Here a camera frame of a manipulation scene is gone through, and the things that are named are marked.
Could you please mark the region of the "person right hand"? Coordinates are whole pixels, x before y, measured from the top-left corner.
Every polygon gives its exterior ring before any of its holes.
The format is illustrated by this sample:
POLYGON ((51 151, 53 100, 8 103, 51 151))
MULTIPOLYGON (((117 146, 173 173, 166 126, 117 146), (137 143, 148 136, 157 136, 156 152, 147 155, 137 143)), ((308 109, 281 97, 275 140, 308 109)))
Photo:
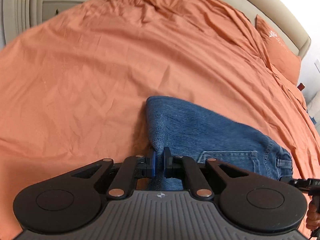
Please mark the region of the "person right hand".
POLYGON ((309 203, 308 211, 306 214, 306 227, 313 231, 319 228, 320 225, 320 215, 317 212, 317 206, 313 202, 309 203))

